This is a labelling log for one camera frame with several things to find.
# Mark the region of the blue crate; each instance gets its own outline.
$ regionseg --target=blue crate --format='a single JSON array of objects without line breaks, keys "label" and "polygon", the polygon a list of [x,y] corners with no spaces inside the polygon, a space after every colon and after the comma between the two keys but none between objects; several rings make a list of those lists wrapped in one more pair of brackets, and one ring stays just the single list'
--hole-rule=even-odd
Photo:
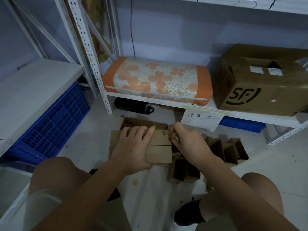
[{"label": "blue crate", "polygon": [[5,154],[36,165],[56,156],[89,109],[75,82]]},{"label": "blue crate", "polygon": [[233,127],[245,131],[260,133],[266,128],[265,123],[224,116],[219,123],[222,126]]}]

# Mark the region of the hand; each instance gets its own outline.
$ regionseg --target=hand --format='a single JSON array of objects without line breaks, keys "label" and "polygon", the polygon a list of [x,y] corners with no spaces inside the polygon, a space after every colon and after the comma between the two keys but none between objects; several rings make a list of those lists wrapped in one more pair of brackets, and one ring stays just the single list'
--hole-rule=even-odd
[{"label": "hand", "polygon": [[179,149],[185,159],[195,167],[199,168],[208,156],[213,155],[198,131],[186,130],[179,122],[173,124],[170,131],[177,133],[180,138],[178,141],[171,138],[172,143]]},{"label": "hand", "polygon": [[120,140],[110,160],[115,160],[126,175],[152,168],[153,165],[145,161],[145,148],[148,146],[155,128],[155,126],[149,129],[145,126],[135,126],[133,128],[125,127],[122,130]]}]

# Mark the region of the left hand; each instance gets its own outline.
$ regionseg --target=left hand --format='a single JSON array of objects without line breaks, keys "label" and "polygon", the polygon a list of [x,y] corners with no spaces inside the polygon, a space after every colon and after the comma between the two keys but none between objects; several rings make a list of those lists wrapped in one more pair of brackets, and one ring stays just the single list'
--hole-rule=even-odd
[{"label": "left hand", "polygon": [[145,161],[145,149],[152,138],[155,126],[149,129],[146,126],[125,127],[120,140],[115,147],[110,160],[116,161],[126,175],[152,168],[152,164]]}]

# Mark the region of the white tile floor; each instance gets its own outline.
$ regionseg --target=white tile floor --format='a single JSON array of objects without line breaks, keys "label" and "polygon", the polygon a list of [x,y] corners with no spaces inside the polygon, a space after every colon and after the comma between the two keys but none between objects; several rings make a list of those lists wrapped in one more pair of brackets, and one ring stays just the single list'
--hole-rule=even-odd
[{"label": "white tile floor", "polygon": [[[172,124],[178,119],[174,112],[159,107],[150,115],[115,110],[106,112],[99,96],[91,103],[91,110],[68,140],[59,156],[70,158],[82,170],[98,168],[108,159],[110,131],[118,130],[123,118],[133,117]],[[214,133],[204,132],[222,140],[240,137],[251,161],[233,171],[242,176],[258,172],[270,178],[281,192],[285,215],[298,229],[308,230],[308,128],[285,141],[267,146],[263,134],[218,126]],[[167,166],[154,166],[151,170],[127,176],[118,186],[123,204],[133,230],[176,230],[170,215],[184,203],[202,197],[205,192],[203,178],[194,184],[179,185],[167,182]],[[137,178],[139,185],[132,180]],[[188,227],[181,230],[194,230]]]}]

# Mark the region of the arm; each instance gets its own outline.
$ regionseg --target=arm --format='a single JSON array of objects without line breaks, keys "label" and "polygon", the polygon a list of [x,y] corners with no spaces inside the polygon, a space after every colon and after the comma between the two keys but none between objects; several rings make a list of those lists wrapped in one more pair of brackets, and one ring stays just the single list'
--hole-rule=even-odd
[{"label": "arm", "polygon": [[298,230],[215,156],[197,131],[185,130],[178,122],[171,131],[180,138],[172,139],[175,146],[221,196],[237,230]]},{"label": "arm", "polygon": [[155,126],[149,130],[147,127],[133,127],[127,136],[128,130],[130,130],[128,127],[122,130],[111,159],[81,187],[72,192],[33,231],[88,230],[94,223],[99,209],[126,175],[152,167],[145,162],[145,148]]}]

